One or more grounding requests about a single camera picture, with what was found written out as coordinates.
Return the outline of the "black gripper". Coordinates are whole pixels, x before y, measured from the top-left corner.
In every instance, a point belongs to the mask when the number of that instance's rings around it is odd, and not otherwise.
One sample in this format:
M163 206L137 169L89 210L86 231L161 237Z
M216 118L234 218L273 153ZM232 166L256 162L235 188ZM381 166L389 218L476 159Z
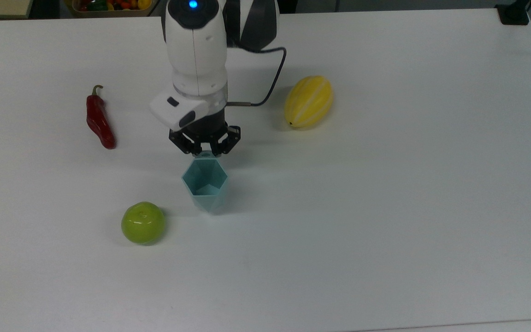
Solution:
M202 153L202 142L209 142L212 154L229 154L241 139L240 126L228 126L225 108L187 125L183 130L169 130L169 140L184 154Z

